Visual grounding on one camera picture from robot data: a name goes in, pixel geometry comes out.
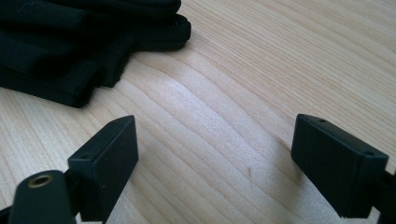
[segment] light wood surface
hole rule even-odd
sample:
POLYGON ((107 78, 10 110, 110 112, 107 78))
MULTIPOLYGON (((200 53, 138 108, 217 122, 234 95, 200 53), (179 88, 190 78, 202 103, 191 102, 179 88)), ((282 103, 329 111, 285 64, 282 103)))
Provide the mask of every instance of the light wood surface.
POLYGON ((389 154, 394 173, 395 1, 184 0, 179 13, 186 47, 135 53, 83 109, 0 89, 0 207, 135 115, 140 161, 108 223, 376 223, 337 216, 290 147, 310 114, 389 154))

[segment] wood grain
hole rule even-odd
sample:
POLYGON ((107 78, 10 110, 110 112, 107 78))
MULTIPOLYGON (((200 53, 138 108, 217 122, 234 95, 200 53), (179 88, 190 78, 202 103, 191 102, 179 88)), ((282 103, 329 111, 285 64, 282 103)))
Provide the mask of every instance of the wood grain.
POLYGON ((392 0, 185 0, 191 41, 139 52, 75 109, 0 89, 0 207, 113 119, 140 150, 108 223, 376 223, 341 219, 290 158, 295 117, 325 118, 396 169, 392 0))

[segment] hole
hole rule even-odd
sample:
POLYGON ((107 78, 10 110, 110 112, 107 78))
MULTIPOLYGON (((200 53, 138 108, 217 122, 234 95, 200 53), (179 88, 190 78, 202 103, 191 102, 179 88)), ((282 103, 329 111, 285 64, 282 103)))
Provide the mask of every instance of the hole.
POLYGON ((81 158, 82 159, 88 159, 90 157, 90 154, 88 154, 88 153, 85 153, 85 154, 83 154, 82 156, 81 156, 81 158))
POLYGON ((40 175, 29 181, 28 187, 31 189, 40 188, 46 186, 53 179, 52 175, 40 175))
POLYGON ((368 156, 374 156, 374 152, 366 150, 364 151, 364 154, 368 155, 368 156))

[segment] black plastic part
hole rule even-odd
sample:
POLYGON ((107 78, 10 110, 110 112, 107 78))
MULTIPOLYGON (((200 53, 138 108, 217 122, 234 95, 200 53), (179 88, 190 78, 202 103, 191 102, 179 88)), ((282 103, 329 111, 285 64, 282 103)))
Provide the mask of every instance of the black plastic part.
POLYGON ((381 212, 378 223, 396 224, 396 174, 385 172, 373 184, 373 206, 381 212))
POLYGON ((291 157, 340 217, 368 217, 388 156, 324 119, 298 115, 291 157))
POLYGON ((4 208, 0 211, 0 224, 7 224, 9 214, 11 212, 11 206, 4 208))
POLYGON ((82 186, 83 221, 107 221, 137 161, 133 116, 111 121, 68 159, 70 175, 82 186))
POLYGON ((38 173, 18 185, 8 224, 21 223, 76 223, 62 172, 38 173))

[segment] wooden tabletop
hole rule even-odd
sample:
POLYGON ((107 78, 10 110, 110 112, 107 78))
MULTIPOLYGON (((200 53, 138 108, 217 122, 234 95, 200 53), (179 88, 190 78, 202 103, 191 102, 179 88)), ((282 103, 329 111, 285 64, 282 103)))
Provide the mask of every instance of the wooden tabletop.
POLYGON ((396 169, 394 0, 184 0, 191 40, 135 53, 82 109, 0 89, 0 207, 113 119, 140 161, 108 223, 376 223, 341 219, 290 158, 297 114, 389 154, 396 169))

